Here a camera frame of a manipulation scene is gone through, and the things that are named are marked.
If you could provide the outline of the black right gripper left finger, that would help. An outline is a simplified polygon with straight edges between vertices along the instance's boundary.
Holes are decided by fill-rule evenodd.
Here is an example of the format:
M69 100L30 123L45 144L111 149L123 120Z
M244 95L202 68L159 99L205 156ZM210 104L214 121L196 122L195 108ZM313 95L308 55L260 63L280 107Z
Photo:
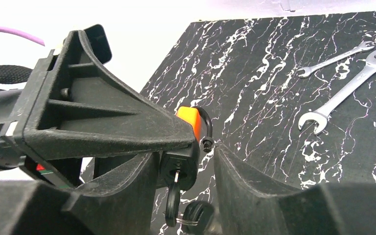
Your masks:
M146 235L159 160L138 154L76 189L0 181L0 235Z

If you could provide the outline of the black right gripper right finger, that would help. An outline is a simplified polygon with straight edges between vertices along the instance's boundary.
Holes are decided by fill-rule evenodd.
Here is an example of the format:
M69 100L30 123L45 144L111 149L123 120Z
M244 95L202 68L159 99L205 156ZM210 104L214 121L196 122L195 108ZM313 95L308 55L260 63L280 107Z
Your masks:
M298 189L214 148L225 235L376 235L376 183L321 183Z

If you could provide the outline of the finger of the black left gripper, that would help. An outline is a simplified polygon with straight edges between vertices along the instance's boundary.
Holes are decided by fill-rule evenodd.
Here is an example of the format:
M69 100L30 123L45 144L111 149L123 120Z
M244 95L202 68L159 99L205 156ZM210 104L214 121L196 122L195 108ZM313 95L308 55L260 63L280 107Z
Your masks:
M104 27L100 24L95 24L84 29L84 31L97 59L102 64L109 62L112 59L112 52Z

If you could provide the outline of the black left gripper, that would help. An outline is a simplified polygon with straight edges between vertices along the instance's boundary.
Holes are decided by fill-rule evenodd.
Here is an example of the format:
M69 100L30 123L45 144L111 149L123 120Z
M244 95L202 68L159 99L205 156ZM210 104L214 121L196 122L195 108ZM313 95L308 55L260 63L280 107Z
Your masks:
M97 59L86 33L39 61L25 90L0 93L0 170L17 168L76 187L83 157L183 148L192 127L126 85Z

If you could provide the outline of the orange black padlock with keys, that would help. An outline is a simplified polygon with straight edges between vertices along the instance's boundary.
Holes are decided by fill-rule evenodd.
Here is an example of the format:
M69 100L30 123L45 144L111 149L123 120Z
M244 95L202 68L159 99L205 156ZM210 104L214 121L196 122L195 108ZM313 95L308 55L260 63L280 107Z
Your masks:
M181 191L191 189L196 182L200 151L209 153L212 150L212 119L206 110L199 106L182 106L176 116L192 127L195 139L184 148L165 151L162 155L160 176L168 187L165 222L169 227L180 223L184 233L202 235L213 219L214 207L208 202L196 200L190 202L180 214L179 205Z

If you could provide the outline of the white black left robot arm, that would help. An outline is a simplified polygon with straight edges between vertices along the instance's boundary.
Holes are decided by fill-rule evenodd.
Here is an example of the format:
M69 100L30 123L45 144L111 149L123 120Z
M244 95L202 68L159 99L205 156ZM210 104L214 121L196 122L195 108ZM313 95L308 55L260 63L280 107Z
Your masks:
M184 149L193 127L105 68L112 52L103 26L71 31L35 68L0 66L0 171L20 168L60 188L82 184L84 158Z

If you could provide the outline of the large silver wrench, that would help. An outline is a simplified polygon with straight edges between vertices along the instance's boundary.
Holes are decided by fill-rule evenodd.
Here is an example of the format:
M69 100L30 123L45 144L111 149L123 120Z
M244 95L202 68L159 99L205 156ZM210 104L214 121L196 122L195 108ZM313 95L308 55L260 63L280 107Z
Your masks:
M298 129L301 131L307 122L315 122L317 126L313 130L315 135L320 134L328 124L329 115L359 86L376 73L376 50L365 59L364 68L354 76L342 89L330 98L318 109L304 113L298 120Z

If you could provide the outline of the small silver wrench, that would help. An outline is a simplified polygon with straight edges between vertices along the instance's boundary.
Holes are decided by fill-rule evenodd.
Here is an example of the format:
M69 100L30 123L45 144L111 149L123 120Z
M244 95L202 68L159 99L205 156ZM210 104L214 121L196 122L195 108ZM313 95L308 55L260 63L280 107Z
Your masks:
M321 69L321 68L324 68L330 64L333 64L335 62L338 62L344 58L347 58L347 57L350 57L354 54L357 54L357 53L360 53L360 52L365 52L365 51L370 51L372 50L374 47L375 47L376 43L373 42L373 41L363 41L361 42L358 46L346 51L346 52L343 52L341 54L338 54L330 59L327 59L321 63L318 63L316 65L313 65L313 66L309 66L309 67L301 67L297 70L297 73L298 73L298 77L299 78L307 78L309 77L312 73L314 73L315 71Z

